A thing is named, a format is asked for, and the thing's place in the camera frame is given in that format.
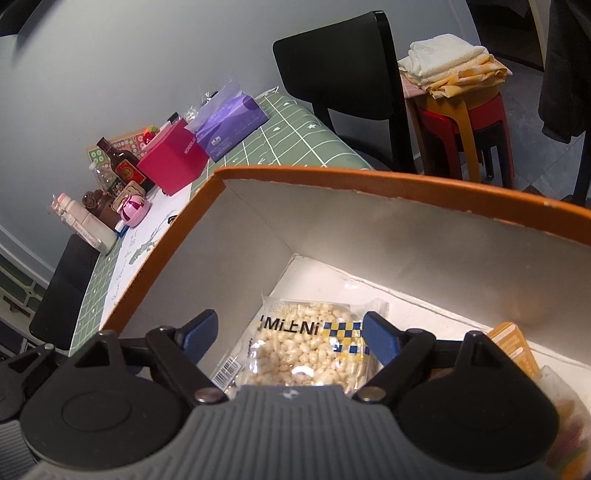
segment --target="red box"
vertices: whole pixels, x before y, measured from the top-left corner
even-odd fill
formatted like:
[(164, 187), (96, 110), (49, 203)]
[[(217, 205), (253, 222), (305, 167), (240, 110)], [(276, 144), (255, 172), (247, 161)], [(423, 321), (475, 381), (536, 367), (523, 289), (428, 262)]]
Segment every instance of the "red box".
[(209, 160), (209, 155), (197, 144), (195, 135), (185, 130), (186, 125), (183, 118), (176, 122), (138, 164), (139, 169), (167, 195), (173, 195), (197, 180)]

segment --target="barcode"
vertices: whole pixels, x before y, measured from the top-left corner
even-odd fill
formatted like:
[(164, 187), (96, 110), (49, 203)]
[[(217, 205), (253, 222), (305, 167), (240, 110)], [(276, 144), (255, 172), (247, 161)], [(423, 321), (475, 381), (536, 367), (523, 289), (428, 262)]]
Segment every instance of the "barcode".
[(234, 377), (239, 372), (240, 368), (241, 365), (230, 356), (213, 377), (212, 382), (220, 390), (225, 390), (232, 380), (234, 380)]

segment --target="gray gripper housing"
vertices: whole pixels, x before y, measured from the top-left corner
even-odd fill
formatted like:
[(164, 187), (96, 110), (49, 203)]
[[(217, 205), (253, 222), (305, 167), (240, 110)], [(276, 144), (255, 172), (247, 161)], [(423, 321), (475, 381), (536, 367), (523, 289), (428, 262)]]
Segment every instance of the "gray gripper housing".
[(536, 463), (507, 473), (465, 472), (412, 445), (384, 406), (339, 386), (243, 387), (235, 400), (193, 410), (154, 455), (110, 471), (40, 462), (25, 480), (556, 480)]

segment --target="purple tissue box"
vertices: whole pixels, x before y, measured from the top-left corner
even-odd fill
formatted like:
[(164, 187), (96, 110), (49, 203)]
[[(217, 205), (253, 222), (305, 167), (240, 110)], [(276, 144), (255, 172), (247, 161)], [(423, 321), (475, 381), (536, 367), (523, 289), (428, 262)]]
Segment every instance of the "purple tissue box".
[(269, 120), (254, 98), (242, 94), (229, 100), (197, 130), (197, 143), (218, 161)]

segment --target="white towel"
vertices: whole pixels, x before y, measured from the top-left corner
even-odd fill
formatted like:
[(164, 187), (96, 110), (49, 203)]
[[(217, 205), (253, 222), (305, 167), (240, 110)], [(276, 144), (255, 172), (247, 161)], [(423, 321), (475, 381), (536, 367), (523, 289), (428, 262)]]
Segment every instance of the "white towel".
[(475, 47), (452, 34), (411, 43), (408, 57), (398, 62), (400, 69), (416, 79), (433, 77), (452, 67), (470, 61), (488, 51)]
[(436, 73), (430, 77), (415, 77), (412, 73), (405, 72), (406, 76), (415, 84), (419, 85), (420, 87), (428, 87), (432, 83), (438, 82), (439, 80), (443, 80), (444, 78), (449, 77), (450, 75), (454, 75), (456, 73), (460, 73), (464, 70), (470, 69), (477, 65), (482, 65), (491, 59), (491, 55), (485, 49), (484, 53), (474, 57), (471, 60), (465, 61), (454, 67), (451, 67), (447, 70), (443, 70), (441, 73)]

